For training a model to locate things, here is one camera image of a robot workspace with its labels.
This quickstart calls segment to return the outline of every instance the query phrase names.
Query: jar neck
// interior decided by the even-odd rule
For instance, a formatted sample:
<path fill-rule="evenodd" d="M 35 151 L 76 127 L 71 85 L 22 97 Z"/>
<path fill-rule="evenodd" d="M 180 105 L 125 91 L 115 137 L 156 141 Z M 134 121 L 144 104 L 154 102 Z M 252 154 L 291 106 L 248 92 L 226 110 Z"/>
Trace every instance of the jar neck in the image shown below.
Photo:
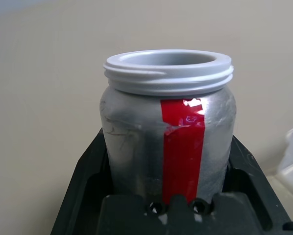
<path fill-rule="evenodd" d="M 231 79 L 227 55 L 196 50 L 150 50 L 112 56 L 104 64 L 113 88 L 132 94 L 188 96 L 210 93 Z"/>

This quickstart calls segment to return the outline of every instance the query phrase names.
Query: black plastic holder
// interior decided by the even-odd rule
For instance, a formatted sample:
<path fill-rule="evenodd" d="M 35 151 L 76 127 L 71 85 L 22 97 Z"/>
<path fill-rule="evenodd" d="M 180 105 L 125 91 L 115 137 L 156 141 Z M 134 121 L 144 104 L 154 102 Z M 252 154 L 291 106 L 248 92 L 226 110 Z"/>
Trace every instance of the black plastic holder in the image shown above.
<path fill-rule="evenodd" d="M 223 192 L 211 204 L 181 195 L 169 205 L 113 195 L 102 130 L 73 173 L 51 235 L 293 235 L 253 155 L 233 137 Z"/>

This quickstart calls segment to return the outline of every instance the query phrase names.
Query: red tape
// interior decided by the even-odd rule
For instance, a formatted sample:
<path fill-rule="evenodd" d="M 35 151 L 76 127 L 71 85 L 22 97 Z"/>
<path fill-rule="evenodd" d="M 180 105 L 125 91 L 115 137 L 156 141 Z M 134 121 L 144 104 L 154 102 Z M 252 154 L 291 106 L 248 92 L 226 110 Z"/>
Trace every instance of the red tape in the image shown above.
<path fill-rule="evenodd" d="M 200 99 L 161 100 L 164 133 L 163 201 L 182 194 L 196 198 L 204 140 L 204 110 Z"/>

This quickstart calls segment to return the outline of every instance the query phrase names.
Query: jar opening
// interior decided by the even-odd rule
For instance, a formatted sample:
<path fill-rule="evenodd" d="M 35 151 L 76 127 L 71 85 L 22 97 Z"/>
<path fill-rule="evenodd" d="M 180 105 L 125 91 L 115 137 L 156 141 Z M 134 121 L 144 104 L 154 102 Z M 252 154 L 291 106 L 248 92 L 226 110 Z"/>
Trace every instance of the jar opening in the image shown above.
<path fill-rule="evenodd" d="M 178 66 L 208 63 L 216 58 L 203 53 L 161 51 L 160 53 L 132 53 L 122 56 L 120 60 L 133 65 Z"/>

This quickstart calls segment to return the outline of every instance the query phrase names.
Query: beige wall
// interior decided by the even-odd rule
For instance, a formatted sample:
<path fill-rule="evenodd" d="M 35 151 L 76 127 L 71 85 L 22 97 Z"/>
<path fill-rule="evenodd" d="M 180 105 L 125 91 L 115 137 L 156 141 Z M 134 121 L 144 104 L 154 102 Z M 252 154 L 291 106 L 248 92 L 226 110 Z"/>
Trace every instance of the beige wall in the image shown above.
<path fill-rule="evenodd" d="M 263 165 L 282 156 L 293 127 L 293 0 L 58 0 L 1 15 L 0 235 L 50 233 L 100 128 L 102 63 L 153 48 L 230 55 L 235 134 Z"/>

